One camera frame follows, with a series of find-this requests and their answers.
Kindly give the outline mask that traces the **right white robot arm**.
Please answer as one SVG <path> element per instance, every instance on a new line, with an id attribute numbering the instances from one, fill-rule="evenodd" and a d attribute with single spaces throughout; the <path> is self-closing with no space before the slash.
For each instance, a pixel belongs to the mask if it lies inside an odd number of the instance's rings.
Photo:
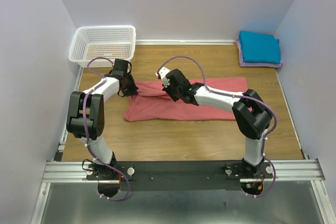
<path id="1" fill-rule="evenodd" d="M 245 93 L 209 88 L 205 83 L 194 84 L 178 70 L 162 67 L 156 76 L 163 82 L 165 91 L 173 101 L 210 106 L 234 115 L 238 128 L 245 136 L 245 154 L 238 171 L 252 178 L 259 174 L 265 160 L 264 147 L 272 114 L 258 93 L 248 89 Z"/>

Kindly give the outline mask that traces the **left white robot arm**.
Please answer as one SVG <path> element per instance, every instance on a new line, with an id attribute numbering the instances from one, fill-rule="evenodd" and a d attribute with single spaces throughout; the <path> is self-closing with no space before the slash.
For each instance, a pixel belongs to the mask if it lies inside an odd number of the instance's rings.
<path id="1" fill-rule="evenodd" d="M 131 74 L 132 64 L 127 60 L 109 60 L 112 69 L 107 74 L 87 69 L 100 77 L 100 81 L 85 91 L 74 91 L 70 95 L 66 130 L 80 139 L 90 155 L 92 165 L 104 179 L 112 179 L 117 169 L 114 152 L 103 137 L 105 125 L 104 104 L 113 95 L 130 97 L 138 93 Z"/>

